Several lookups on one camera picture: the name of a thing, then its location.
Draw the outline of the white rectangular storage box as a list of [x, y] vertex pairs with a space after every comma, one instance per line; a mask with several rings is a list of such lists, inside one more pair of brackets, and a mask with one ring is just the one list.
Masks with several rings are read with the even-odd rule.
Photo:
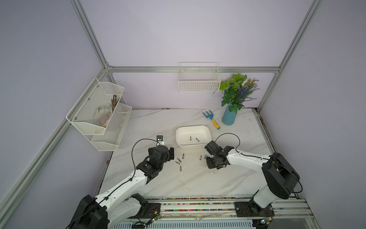
[[206, 126], [180, 127], [176, 130], [176, 143], [180, 148], [191, 149], [204, 147], [211, 140], [210, 130]]

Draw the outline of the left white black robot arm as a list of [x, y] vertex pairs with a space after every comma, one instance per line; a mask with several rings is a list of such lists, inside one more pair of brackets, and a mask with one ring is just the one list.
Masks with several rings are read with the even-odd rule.
[[146, 213], [148, 201], [137, 190], [147, 185], [174, 160], [174, 148], [158, 145], [126, 179], [95, 197], [85, 196], [79, 203], [68, 229], [109, 229], [119, 222]]

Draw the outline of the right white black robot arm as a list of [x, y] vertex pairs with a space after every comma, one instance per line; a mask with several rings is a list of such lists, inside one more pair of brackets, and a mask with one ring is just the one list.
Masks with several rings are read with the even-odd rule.
[[266, 185], [257, 191], [249, 201], [249, 206], [262, 211], [278, 199], [289, 199], [300, 176], [280, 153], [257, 155], [237, 150], [235, 147], [222, 148], [211, 141], [205, 146], [209, 156], [205, 158], [209, 169], [221, 169], [228, 165], [241, 166], [261, 172]]

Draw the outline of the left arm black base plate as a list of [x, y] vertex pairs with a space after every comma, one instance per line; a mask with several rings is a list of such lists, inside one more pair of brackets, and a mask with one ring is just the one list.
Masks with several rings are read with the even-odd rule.
[[159, 215], [161, 211], [161, 203], [148, 203], [141, 207], [137, 215], [129, 219], [152, 219]]

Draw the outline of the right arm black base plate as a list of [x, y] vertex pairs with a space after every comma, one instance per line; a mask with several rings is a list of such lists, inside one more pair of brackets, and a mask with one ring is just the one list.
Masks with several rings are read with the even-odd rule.
[[262, 209], [254, 202], [235, 202], [234, 208], [237, 217], [273, 217], [275, 215], [271, 205]]

